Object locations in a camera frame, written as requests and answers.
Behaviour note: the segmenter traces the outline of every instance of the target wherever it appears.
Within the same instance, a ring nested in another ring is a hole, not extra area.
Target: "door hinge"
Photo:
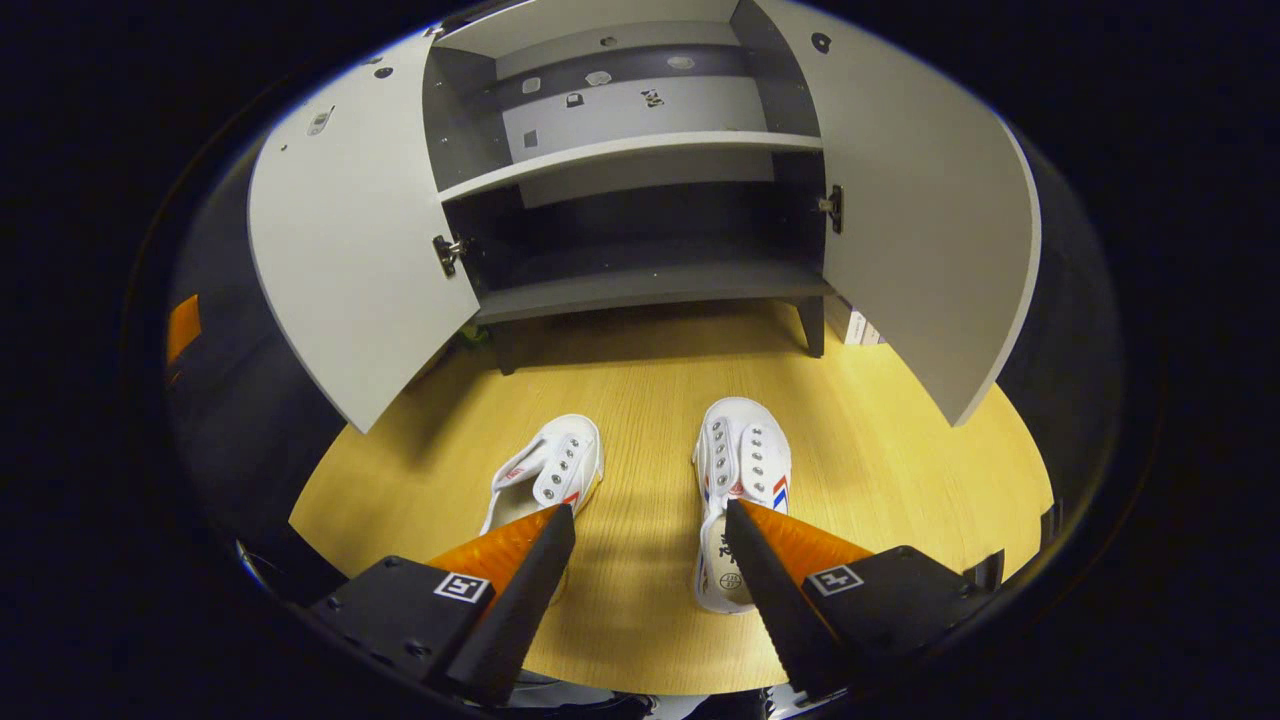
[[[845,191],[838,184],[831,186],[831,196],[818,199],[818,211],[831,217],[831,229],[840,234],[845,224]]]
[[[462,258],[467,252],[468,241],[462,240],[458,233],[453,233],[453,240],[444,240],[443,234],[435,236],[431,240],[431,245],[435,246],[435,255],[440,259],[440,266],[444,268],[444,277],[452,278],[458,269],[454,264],[458,258]]]

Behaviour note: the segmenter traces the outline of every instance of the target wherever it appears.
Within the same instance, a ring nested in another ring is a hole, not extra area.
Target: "cabinet door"
[[[959,425],[1000,374],[1036,284],[1027,159],[989,108],[933,68],[832,15],[755,1],[800,63],[827,184],[844,190],[823,274]]]
[[[250,187],[275,320],[361,432],[479,307],[431,243],[451,233],[422,127],[430,46],[415,33],[315,92],[271,132]]]

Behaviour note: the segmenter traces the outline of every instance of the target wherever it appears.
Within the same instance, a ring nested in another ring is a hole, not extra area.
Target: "shoe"
[[[602,482],[600,430],[582,415],[561,415],[494,474],[480,534],[559,502],[567,502],[576,518]]]
[[[736,498],[786,514],[791,446],[763,405],[726,397],[703,416],[694,443],[694,466],[703,496],[694,596],[712,612],[749,612],[755,605],[724,537],[724,510]]]

